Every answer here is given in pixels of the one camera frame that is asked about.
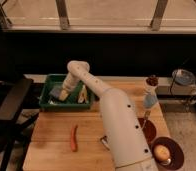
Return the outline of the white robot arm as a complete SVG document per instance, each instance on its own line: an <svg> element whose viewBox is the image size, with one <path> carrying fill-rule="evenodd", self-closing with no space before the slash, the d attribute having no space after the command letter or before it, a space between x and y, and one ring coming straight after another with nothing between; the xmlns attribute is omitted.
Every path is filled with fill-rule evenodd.
<svg viewBox="0 0 196 171"><path fill-rule="evenodd" d="M115 171L158 171L138 121L135 103L129 96L90 74L90 66L85 61L70 61L67 69L60 98L65 99L79 81L99 97L100 114Z"/></svg>

